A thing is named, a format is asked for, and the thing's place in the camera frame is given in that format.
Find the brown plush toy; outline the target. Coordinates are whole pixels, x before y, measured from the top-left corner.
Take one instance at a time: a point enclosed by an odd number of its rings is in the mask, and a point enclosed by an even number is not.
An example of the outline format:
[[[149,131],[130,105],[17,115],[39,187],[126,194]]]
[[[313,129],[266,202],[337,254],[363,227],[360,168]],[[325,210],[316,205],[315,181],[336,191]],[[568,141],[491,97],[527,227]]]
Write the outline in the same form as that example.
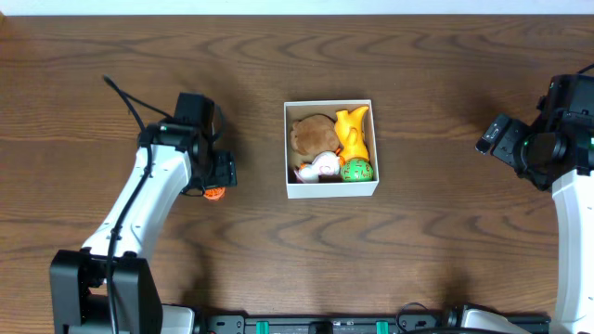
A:
[[[291,148],[303,156],[335,151],[340,146],[334,121],[322,114],[295,121],[291,126],[289,138]]]

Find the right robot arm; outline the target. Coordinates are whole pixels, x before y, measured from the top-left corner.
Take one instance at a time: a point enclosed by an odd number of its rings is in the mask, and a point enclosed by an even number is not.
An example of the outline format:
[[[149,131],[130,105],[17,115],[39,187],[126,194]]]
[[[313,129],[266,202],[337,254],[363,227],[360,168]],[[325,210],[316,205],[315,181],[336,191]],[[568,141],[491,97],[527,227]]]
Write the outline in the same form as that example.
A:
[[[558,221],[558,288],[551,333],[593,331],[593,127],[499,114],[476,143],[551,193]]]

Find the green ball with orange letters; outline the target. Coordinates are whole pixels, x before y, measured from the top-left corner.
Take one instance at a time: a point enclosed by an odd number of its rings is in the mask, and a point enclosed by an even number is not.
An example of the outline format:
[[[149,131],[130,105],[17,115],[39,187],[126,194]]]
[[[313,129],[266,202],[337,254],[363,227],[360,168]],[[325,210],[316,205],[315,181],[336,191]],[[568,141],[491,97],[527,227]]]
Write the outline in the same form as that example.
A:
[[[365,159],[350,159],[341,168],[341,178],[347,183],[372,181],[373,175],[374,170]]]

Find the yellow rubber squirrel toy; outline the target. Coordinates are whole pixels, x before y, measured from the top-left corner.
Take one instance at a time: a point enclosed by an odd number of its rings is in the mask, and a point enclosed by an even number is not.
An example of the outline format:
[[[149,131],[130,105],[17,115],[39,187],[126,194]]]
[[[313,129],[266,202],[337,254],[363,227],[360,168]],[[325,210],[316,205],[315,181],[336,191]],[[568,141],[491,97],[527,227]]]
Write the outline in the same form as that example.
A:
[[[343,109],[336,112],[334,130],[342,147],[338,153],[341,166],[352,159],[369,161],[363,132],[363,119],[368,110],[368,106],[361,106],[352,111]]]

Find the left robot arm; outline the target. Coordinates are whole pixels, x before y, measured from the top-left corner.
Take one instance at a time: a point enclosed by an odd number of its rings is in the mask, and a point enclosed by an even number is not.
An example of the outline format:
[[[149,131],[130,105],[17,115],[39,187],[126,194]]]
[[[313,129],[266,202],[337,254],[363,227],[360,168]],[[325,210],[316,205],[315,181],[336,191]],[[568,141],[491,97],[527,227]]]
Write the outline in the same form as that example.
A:
[[[49,268],[57,333],[201,333],[187,306],[164,304],[149,262],[178,196],[237,183],[231,152],[213,149],[199,126],[148,125],[136,161],[103,223],[79,250],[60,250]]]

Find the white pink duck toy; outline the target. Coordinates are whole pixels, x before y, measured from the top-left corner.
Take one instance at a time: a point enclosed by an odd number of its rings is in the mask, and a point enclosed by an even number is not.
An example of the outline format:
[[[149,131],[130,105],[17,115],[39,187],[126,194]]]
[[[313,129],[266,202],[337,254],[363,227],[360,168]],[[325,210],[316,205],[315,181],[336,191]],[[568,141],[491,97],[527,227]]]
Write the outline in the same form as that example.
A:
[[[322,176],[337,176],[340,173],[340,157],[332,151],[318,154],[311,163],[302,163],[294,170],[297,181],[304,184],[314,184]]]

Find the small orange lattice ball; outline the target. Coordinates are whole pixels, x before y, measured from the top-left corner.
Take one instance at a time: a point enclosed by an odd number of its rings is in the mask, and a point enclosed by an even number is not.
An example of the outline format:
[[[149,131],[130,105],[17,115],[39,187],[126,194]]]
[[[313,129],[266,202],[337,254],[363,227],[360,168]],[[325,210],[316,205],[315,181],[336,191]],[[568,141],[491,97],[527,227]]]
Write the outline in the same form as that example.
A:
[[[226,194],[226,188],[225,187],[216,187],[216,188],[211,188],[211,189],[207,189],[203,192],[203,197],[206,198],[207,200],[213,200],[213,201],[217,201],[222,199]]]

